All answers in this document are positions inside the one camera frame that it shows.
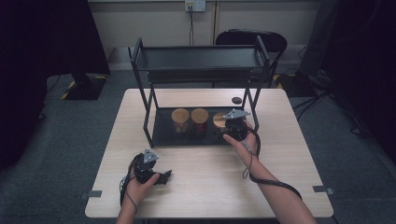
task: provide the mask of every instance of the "forearm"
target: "forearm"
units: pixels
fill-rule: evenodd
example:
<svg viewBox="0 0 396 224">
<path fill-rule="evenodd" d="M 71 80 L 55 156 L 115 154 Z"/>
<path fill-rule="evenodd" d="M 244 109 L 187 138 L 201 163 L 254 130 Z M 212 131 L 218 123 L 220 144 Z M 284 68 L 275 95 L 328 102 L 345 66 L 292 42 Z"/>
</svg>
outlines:
<svg viewBox="0 0 396 224">
<path fill-rule="evenodd" d="M 253 162 L 250 173 L 259 179 L 277 180 L 258 160 Z M 316 223 L 305 203 L 291 190 L 264 184 L 258 186 L 280 223 Z"/>
<path fill-rule="evenodd" d="M 128 200 L 122 202 L 119 216 L 117 217 L 116 224 L 133 224 L 134 223 L 134 206 Z"/>
</svg>

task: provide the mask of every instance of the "wooden table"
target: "wooden table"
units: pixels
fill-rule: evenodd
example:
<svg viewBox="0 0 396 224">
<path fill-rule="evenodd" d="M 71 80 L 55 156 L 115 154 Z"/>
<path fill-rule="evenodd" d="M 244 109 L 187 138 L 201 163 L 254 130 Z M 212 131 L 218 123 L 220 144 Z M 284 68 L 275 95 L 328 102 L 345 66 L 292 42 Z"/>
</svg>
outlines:
<svg viewBox="0 0 396 224">
<path fill-rule="evenodd" d="M 160 106 L 230 106 L 236 89 L 157 89 Z M 314 217 L 332 216 L 332 205 L 322 186 L 303 134 L 282 90 L 262 90 L 256 107 L 262 140 L 260 160 L 279 180 L 294 186 Z M 92 190 L 88 217 L 116 217 L 120 211 L 120 180 L 135 155 L 149 142 L 143 132 L 145 108 L 138 89 L 128 90 L 108 140 Z M 253 123 L 251 116 L 247 120 Z M 173 170 L 165 186 L 154 186 L 139 206 L 140 218 L 258 218 L 275 217 L 257 184 L 243 179 L 245 166 L 230 146 L 155 147 L 160 158 L 154 171 Z"/>
</svg>

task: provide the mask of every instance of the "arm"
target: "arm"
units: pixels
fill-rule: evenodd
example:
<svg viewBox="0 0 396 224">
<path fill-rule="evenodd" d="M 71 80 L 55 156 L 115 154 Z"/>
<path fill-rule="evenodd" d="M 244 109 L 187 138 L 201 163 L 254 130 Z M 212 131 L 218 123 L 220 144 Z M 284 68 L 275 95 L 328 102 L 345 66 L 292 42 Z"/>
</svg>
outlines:
<svg viewBox="0 0 396 224">
<path fill-rule="evenodd" d="M 134 223 L 134 214 L 136 213 L 134 204 L 136 205 L 136 207 L 138 207 L 139 204 L 142 203 L 149 189 L 158 180 L 159 177 L 159 174 L 155 174 L 145 184 L 140 184 L 136 178 L 131 180 L 131 182 L 128 184 L 124 200 L 122 201 L 121 210 L 116 221 L 117 224 Z M 126 194 L 129 194 L 129 196 L 131 196 L 134 204 L 131 202 L 131 199 Z"/>
<path fill-rule="evenodd" d="M 246 167 L 250 167 L 249 171 L 253 176 L 259 179 L 277 180 L 256 156 L 251 155 L 242 142 L 236 141 L 227 134 L 224 134 L 224 139 L 235 148 Z M 247 135 L 246 142 L 252 148 L 252 152 L 256 153 L 257 142 L 253 133 Z M 291 190 L 264 184 L 258 185 L 280 223 L 317 223 L 305 203 Z"/>
</svg>

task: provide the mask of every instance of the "black metal rack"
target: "black metal rack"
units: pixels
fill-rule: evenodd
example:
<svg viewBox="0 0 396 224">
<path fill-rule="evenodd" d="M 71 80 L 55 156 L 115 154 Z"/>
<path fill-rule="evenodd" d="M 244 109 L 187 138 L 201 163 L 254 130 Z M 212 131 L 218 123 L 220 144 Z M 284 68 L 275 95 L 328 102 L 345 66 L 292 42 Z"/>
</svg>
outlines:
<svg viewBox="0 0 396 224">
<path fill-rule="evenodd" d="M 225 111 L 233 108 L 244 109 L 246 100 L 249 100 L 251 113 L 255 122 L 255 130 L 259 129 L 255 108 L 260 95 L 262 83 L 269 77 L 268 52 L 262 39 L 257 36 L 255 45 L 244 46 L 204 46 L 204 47 L 144 47 L 141 38 L 134 46 L 134 52 L 129 50 L 134 76 L 140 90 L 146 117 L 143 130 L 151 147 L 154 146 L 191 146 L 191 145 L 222 145 L 221 140 L 208 137 L 194 137 L 186 135 L 177 137 L 169 135 L 170 113 L 175 108 L 159 107 L 155 95 L 154 85 L 164 83 L 190 83 L 190 82 L 246 82 L 244 99 L 241 106 L 233 107 L 208 107 L 205 108 L 213 115 L 216 111 Z M 143 89 L 140 72 L 146 71 L 150 85 L 149 97 Z M 250 94 L 251 79 L 258 80 L 258 88 L 254 99 Z M 154 122 L 153 137 L 148 130 L 149 113 L 154 100 L 156 106 L 156 121 Z"/>
</svg>

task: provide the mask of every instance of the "black tray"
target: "black tray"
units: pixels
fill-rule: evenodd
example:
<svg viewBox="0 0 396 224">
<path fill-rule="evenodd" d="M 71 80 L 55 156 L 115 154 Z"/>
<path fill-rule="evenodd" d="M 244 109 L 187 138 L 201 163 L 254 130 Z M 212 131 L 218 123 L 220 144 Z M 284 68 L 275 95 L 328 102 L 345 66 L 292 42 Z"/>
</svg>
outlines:
<svg viewBox="0 0 396 224">
<path fill-rule="evenodd" d="M 184 107 L 190 114 L 197 107 Z M 156 147 L 180 147 L 180 146 L 220 146 L 228 143 L 217 135 L 216 127 L 213 124 L 213 116 L 219 112 L 228 113 L 233 108 L 242 109 L 238 106 L 219 107 L 199 107 L 207 110 L 209 118 L 207 120 L 207 131 L 205 134 L 196 134 L 193 129 L 191 117 L 188 120 L 188 130 L 185 133 L 177 133 L 172 121 L 172 112 L 176 107 L 162 107 L 157 109 L 152 133 L 153 145 Z"/>
</svg>

